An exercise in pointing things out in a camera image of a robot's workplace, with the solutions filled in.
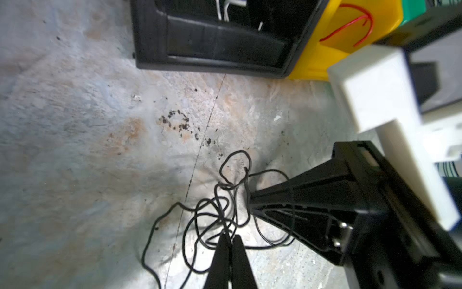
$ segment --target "red wire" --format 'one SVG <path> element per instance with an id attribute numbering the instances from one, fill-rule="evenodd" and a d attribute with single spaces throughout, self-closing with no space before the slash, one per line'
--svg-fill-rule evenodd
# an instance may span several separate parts
<path id="1" fill-rule="evenodd" d="M 328 39 L 331 38 L 333 35 L 337 34 L 338 32 L 342 31 L 343 29 L 347 28 L 347 27 L 350 26 L 351 24 L 356 23 L 356 22 L 360 21 L 361 19 L 366 18 L 366 20 L 365 20 L 364 23 L 363 23 L 363 26 L 367 23 L 367 20 L 370 20 L 370 21 L 371 21 L 371 26 L 369 27 L 369 30 L 367 31 L 366 36 L 364 36 L 361 40 L 359 40 L 358 42 L 356 42 L 356 43 L 353 45 L 353 47 L 356 47 L 356 46 L 360 45 L 362 42 L 364 42 L 364 40 L 366 40 L 367 37 L 369 37 L 369 35 L 372 33 L 372 30 L 374 29 L 374 18 L 372 17 L 372 14 L 371 14 L 369 11 L 367 11 L 366 9 L 364 9 L 364 8 L 361 7 L 361 6 L 357 6 L 357 5 L 354 5 L 354 4 L 340 4 L 340 5 L 339 5 L 339 8 L 340 8 L 340 7 L 353 8 L 353 9 L 356 9 L 356 10 L 361 11 L 361 12 L 364 13 L 365 15 L 359 16 L 358 18 L 356 18 L 356 19 L 354 19 L 354 20 L 348 22 L 347 24 L 343 25 L 343 26 L 340 27 L 339 29 L 336 29 L 334 32 L 330 33 L 330 34 L 327 35 L 326 37 L 321 38 L 321 39 L 319 40 L 319 42 L 328 40 Z"/>

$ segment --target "tangled wire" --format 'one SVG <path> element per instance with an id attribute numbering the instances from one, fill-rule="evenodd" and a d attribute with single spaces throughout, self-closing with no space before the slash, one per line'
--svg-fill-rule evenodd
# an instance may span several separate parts
<path id="1" fill-rule="evenodd" d="M 248 168 L 244 167 L 245 176 L 237 184 L 233 184 L 223 175 L 223 168 L 228 163 L 229 159 L 231 157 L 233 157 L 234 155 L 236 155 L 236 154 L 244 154 L 247 157 L 248 161 L 249 161 L 249 167 Z M 144 269 L 146 269 L 148 272 L 150 272 L 154 276 L 154 278 L 156 279 L 156 282 L 157 282 L 157 285 L 158 285 L 159 289 L 161 288 L 159 276 L 157 275 L 157 273 L 151 267 L 149 267 L 146 264 L 146 252 L 147 252 L 147 250 L 149 248 L 149 245 L 151 243 L 154 231 L 157 228 L 157 224 L 162 219 L 164 219 L 166 216 L 168 216 L 168 214 L 170 214 L 172 212 L 172 210 L 176 206 L 181 207 L 185 211 L 194 213 L 194 216 L 189 220 L 187 226 L 184 229 L 183 239 L 182 239 L 183 259 L 184 259 L 184 262 L 185 262 L 186 266 L 189 268 L 189 273 L 186 276 L 183 284 L 180 287 L 180 288 L 184 288 L 184 286 L 186 285 L 186 282 L 188 281 L 188 279 L 191 276 L 192 272 L 194 272 L 196 274 L 204 274 L 204 273 L 207 273 L 209 271 L 209 269 L 210 269 L 210 268 L 207 268 L 206 270 L 201 271 L 201 270 L 197 270 L 197 269 L 194 268 L 194 264 L 195 264 L 196 256 L 197 256 L 197 245 L 200 243 L 202 246 L 204 246 L 207 249 L 215 250 L 216 247 L 217 247 L 217 243 L 213 241 L 214 239 L 219 237 L 221 234 L 225 233 L 226 238 L 228 239 L 229 242 L 231 242 L 234 235 L 236 234 L 237 229 L 245 227 L 250 222 L 251 213 L 250 213 L 250 209 L 249 209 L 249 201 L 250 201 L 251 192 L 250 192 L 249 183 L 248 183 L 249 178 L 259 176 L 259 175 L 262 175 L 262 174 L 267 173 L 267 172 L 277 172 L 277 173 L 280 173 L 281 175 L 283 175 L 286 178 L 286 180 L 289 180 L 288 176 L 284 172 L 282 172 L 280 170 L 268 169 L 268 170 L 264 170 L 264 171 L 261 171 L 261 172 L 249 173 L 251 169 L 252 169 L 252 159 L 250 158 L 249 154 L 246 151 L 238 150 L 238 151 L 235 151 L 235 152 L 231 153 L 226 158 L 226 160 L 223 162 L 223 164 L 220 167 L 219 174 L 220 174 L 220 176 L 222 177 L 222 179 L 225 182 L 224 183 L 218 182 L 215 185 L 215 187 L 213 189 L 213 193 L 214 193 L 214 196 L 215 196 L 214 198 L 212 198 L 212 199 L 203 198 L 203 199 L 199 200 L 199 202 L 196 204 L 196 207 L 194 209 L 185 206 L 181 202 L 176 202 L 175 204 L 173 204 L 170 207 L 170 209 L 167 212 L 165 212 L 163 215 L 161 215 L 159 218 L 157 218 L 155 220 L 154 224 L 152 225 L 151 232 L 149 233 L 149 237 L 148 237 L 146 246 L 145 246 L 145 248 L 143 250 L 143 254 L 141 256 L 141 265 L 143 266 Z M 237 188 L 242 184 L 244 185 L 244 189 L 245 189 L 246 194 L 247 194 L 247 199 L 246 199 L 247 219 L 246 219 L 246 221 L 244 223 L 239 224 L 239 222 L 238 222 L 238 217 L 239 216 L 238 216 L 237 207 L 236 207 L 236 194 L 237 194 Z M 224 197 L 224 196 L 219 196 L 218 195 L 218 188 L 220 188 L 220 189 L 222 189 L 224 191 L 227 191 L 229 193 L 230 198 L 227 198 L 227 197 Z M 290 231 L 287 234 L 287 236 L 284 237 L 282 241 L 277 242 L 277 243 L 268 240 L 268 238 L 266 238 L 261 233 L 260 228 L 258 227 L 257 220 L 256 220 L 255 216 L 253 216 L 254 221 L 255 221 L 255 226 L 256 226 L 256 229 L 258 231 L 258 234 L 263 238 L 263 240 L 265 242 L 268 243 L 268 246 L 244 246 L 246 249 L 250 249 L 250 250 L 266 250 L 266 249 L 272 249 L 272 248 L 275 248 L 275 247 L 278 247 L 278 246 L 289 246 L 295 240 L 294 238 L 292 238 L 292 240 L 290 242 L 286 243 L 290 239 L 290 237 L 292 236 L 293 229 L 294 229 L 294 224 L 295 224 L 295 211 L 294 211 L 294 206 L 293 206 L 293 191 L 292 191 L 291 187 L 290 187 L 289 191 L 290 191 L 291 203 L 292 203 L 292 224 L 291 224 L 291 228 L 290 228 Z M 230 204 L 232 206 L 232 208 L 230 208 L 231 211 L 229 211 L 226 214 L 226 210 L 230 207 Z M 212 213 L 208 213 L 208 212 L 201 212 L 200 213 L 200 211 L 203 210 L 207 206 L 212 206 L 217 213 L 216 214 L 212 214 Z M 200 231 L 200 228 L 199 228 L 199 226 L 197 224 L 197 219 L 199 217 L 203 217 L 203 216 L 213 217 L 213 218 L 215 218 L 215 220 L 211 224 L 209 224 L 207 227 L 205 227 L 205 229 Z M 196 232 L 196 235 L 197 235 L 197 239 L 194 242 L 193 259 L 192 259 L 192 262 L 189 263 L 188 259 L 186 258 L 185 245 L 186 245 L 186 233 L 189 231 L 189 227 L 192 225 L 192 223 L 194 223 L 194 228 L 195 228 L 195 232 Z M 214 234 L 213 236 L 203 240 L 202 237 L 207 232 L 209 232 L 211 229 L 214 229 L 215 226 L 223 226 L 223 229 L 218 234 Z"/>

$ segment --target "concrete floor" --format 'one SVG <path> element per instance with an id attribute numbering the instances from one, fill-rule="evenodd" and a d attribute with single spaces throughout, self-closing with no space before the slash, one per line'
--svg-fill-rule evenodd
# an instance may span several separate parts
<path id="1" fill-rule="evenodd" d="M 334 141 L 377 141 L 353 133 L 328 83 L 142 71 L 132 53 L 127 1 L 0 1 L 1 288 L 155 288 L 139 261 L 152 222 L 211 196 L 227 154 L 245 148 L 254 171 L 293 177 Z M 147 256 L 172 289 L 187 273 L 180 216 Z M 264 244 L 253 223 L 239 233 Z M 342 268 L 297 241 L 247 254 L 261 288 L 347 288 Z M 212 255 L 199 256 L 203 269 Z"/>

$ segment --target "yellow crate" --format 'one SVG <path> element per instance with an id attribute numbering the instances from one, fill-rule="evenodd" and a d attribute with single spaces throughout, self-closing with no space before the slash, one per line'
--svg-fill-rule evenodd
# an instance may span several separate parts
<path id="1" fill-rule="evenodd" d="M 373 30 L 357 46 L 355 44 L 368 33 L 369 20 L 366 23 L 365 19 L 359 20 L 329 39 L 319 41 L 355 18 L 365 15 L 363 12 L 350 7 L 340 7 L 342 4 L 359 6 L 372 15 Z M 290 79 L 328 81 L 327 68 L 354 51 L 389 34 L 402 21 L 401 0 L 330 0 L 302 55 L 288 77 Z"/>

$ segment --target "black plastic tray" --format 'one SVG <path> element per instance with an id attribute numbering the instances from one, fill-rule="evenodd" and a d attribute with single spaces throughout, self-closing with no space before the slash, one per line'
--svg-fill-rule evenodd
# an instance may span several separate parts
<path id="1" fill-rule="evenodd" d="M 214 18 L 215 1 L 201 1 L 131 0 L 138 68 L 286 77 L 328 3 L 328 0 L 284 0 L 280 10 L 286 15 L 294 7 L 306 7 L 306 22 L 300 23 L 303 18 L 294 17 L 291 20 L 298 22 L 283 27 L 280 23 L 284 24 L 286 19 L 278 17 L 273 19 L 276 29 L 272 25 L 267 28 L 270 31 L 258 31 L 255 19 L 244 17 L 239 20 L 241 23 L 218 21 Z M 248 0 L 248 9 L 255 9 L 261 1 Z M 299 29 L 300 33 L 290 35 L 291 29 L 295 32 Z"/>

